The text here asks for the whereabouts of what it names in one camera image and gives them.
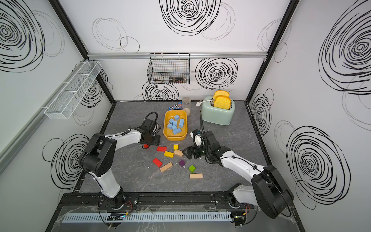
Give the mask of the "long blue block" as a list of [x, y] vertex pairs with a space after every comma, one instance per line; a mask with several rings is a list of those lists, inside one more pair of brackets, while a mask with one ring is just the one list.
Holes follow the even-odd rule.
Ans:
[[181, 128], [174, 129], [173, 134], [176, 135], [176, 134], [180, 133], [181, 131], [182, 131]]
[[180, 119], [180, 120], [179, 120], [179, 127], [180, 127], [180, 128], [183, 128], [184, 123], [185, 123], [185, 120], [184, 120], [184, 119]]

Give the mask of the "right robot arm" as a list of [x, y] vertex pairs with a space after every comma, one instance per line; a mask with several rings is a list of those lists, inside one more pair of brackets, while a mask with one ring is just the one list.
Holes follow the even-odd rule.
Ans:
[[255, 205], [270, 218], [289, 209], [294, 200], [293, 193], [273, 165], [258, 165], [237, 155], [230, 148], [221, 146], [211, 131], [194, 130], [190, 136], [193, 145], [185, 150], [188, 159], [204, 157], [207, 163], [230, 169], [250, 183], [250, 186], [237, 183], [228, 190], [227, 200], [231, 207]]

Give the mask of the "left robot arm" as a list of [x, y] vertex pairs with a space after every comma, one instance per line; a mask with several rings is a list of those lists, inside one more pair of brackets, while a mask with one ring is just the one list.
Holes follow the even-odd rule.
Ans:
[[96, 133], [80, 155], [80, 165], [93, 176], [100, 187], [106, 203], [112, 209], [124, 206], [126, 198], [122, 187], [117, 183], [112, 171], [116, 150], [132, 144], [159, 145], [161, 126], [153, 120], [145, 119], [141, 126], [124, 132], [103, 135]]

